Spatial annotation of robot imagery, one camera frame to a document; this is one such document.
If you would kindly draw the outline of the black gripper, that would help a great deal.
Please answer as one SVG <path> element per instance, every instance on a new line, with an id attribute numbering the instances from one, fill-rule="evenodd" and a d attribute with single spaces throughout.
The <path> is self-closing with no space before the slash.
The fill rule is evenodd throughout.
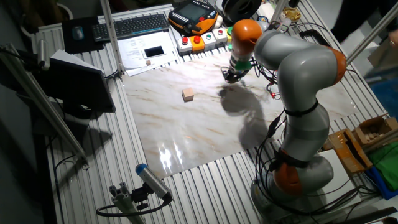
<path id="1" fill-rule="evenodd" d="M 227 83 L 234 83 L 241 82 L 243 77 L 248 73 L 248 70 L 234 70 L 230 67 L 227 70 L 222 71 L 224 80 Z"/>

